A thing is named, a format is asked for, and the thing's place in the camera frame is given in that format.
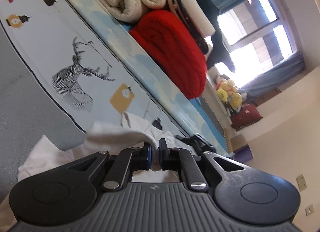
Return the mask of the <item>purple rolled mat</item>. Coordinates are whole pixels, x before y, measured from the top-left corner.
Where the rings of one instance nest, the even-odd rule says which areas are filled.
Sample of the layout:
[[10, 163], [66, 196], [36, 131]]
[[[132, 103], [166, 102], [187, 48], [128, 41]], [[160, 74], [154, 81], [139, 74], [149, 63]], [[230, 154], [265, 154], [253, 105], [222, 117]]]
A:
[[245, 164], [252, 159], [253, 159], [253, 154], [248, 144], [234, 151], [235, 161]]

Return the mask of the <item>white t-shirt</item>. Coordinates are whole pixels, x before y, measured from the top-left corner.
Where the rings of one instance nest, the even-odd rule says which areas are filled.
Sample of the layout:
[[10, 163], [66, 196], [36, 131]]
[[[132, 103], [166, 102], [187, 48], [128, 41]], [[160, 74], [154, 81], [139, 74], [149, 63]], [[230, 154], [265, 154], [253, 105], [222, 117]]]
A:
[[176, 140], [170, 131], [161, 131], [149, 121], [125, 112], [121, 118], [121, 125], [93, 123], [85, 136], [84, 143], [67, 151], [59, 150], [46, 136], [43, 136], [25, 162], [18, 168], [17, 179], [21, 181], [99, 151], [108, 151], [113, 156], [119, 154], [123, 149], [143, 147], [143, 143], [148, 142], [151, 144], [152, 152], [151, 169], [135, 171], [132, 181], [177, 182], [176, 172], [160, 170], [159, 142], [161, 138], [165, 139], [169, 148], [183, 148], [195, 154], [191, 146]]

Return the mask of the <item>red folded quilt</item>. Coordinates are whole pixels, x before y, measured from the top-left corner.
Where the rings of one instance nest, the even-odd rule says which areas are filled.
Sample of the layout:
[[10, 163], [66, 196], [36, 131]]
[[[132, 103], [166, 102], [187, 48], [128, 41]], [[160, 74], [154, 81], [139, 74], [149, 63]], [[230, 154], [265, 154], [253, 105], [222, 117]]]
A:
[[154, 10], [143, 16], [129, 33], [186, 98], [202, 94], [206, 59], [178, 17], [166, 10]]

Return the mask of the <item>light blue patterned blanket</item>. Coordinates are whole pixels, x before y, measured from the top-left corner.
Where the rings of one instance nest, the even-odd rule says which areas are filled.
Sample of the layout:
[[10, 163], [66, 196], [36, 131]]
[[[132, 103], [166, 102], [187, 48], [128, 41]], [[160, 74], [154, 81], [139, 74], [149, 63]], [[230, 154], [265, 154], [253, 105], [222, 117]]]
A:
[[224, 135], [209, 125], [179, 88], [98, 0], [67, 0], [99, 38], [188, 135], [201, 134], [218, 154], [229, 149]]

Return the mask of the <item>wall socket plate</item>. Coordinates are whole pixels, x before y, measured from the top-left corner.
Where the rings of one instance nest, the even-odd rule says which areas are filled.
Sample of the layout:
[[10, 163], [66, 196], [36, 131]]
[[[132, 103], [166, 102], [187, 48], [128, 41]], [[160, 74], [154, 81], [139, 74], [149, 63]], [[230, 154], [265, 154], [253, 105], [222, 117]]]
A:
[[305, 209], [305, 213], [306, 216], [310, 216], [311, 214], [313, 214], [315, 212], [313, 204], [309, 205], [308, 207], [306, 207]]
[[307, 184], [306, 184], [306, 180], [305, 180], [303, 174], [301, 174], [298, 177], [296, 177], [296, 182], [297, 182], [299, 191], [303, 191], [308, 187]]

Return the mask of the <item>deer print bed sheet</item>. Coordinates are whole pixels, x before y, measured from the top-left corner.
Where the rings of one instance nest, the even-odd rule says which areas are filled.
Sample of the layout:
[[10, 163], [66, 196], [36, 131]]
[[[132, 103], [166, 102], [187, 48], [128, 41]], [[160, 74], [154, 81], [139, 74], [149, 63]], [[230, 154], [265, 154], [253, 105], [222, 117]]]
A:
[[83, 131], [129, 112], [187, 135], [67, 0], [1, 0], [1, 26], [43, 90]]

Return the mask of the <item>dark red pillow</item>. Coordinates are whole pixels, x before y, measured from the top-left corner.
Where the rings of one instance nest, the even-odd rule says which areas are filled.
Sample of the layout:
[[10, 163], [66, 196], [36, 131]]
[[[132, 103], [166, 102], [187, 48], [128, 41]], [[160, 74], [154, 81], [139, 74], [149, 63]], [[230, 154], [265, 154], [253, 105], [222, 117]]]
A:
[[241, 107], [239, 113], [231, 116], [231, 127], [236, 131], [255, 124], [260, 121], [263, 117], [253, 104], [245, 104]]

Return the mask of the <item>yellow bear plush toy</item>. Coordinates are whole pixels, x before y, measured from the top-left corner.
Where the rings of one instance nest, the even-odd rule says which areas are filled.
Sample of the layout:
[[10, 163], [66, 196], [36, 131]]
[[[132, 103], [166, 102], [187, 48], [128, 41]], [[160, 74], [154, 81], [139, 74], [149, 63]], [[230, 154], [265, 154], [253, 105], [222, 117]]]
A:
[[218, 75], [216, 78], [216, 94], [223, 103], [229, 115], [240, 112], [242, 107], [242, 96], [232, 79]]

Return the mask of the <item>right blue curtain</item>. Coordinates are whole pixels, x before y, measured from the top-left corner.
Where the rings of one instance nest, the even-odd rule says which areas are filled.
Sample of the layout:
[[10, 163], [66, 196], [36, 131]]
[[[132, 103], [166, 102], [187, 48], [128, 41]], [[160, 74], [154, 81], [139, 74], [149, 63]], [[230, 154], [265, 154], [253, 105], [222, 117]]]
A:
[[242, 86], [240, 93], [246, 92], [249, 101], [277, 88], [305, 70], [304, 57], [301, 51], [292, 54], [272, 69], [260, 74]]

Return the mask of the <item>window with white frame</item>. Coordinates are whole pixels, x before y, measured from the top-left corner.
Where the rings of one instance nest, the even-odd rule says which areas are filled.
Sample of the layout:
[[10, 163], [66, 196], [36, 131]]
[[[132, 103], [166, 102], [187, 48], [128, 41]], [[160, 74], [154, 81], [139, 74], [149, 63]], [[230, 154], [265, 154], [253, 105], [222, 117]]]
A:
[[299, 50], [296, 28], [283, 0], [245, 0], [218, 17], [235, 71], [218, 66], [242, 87]]

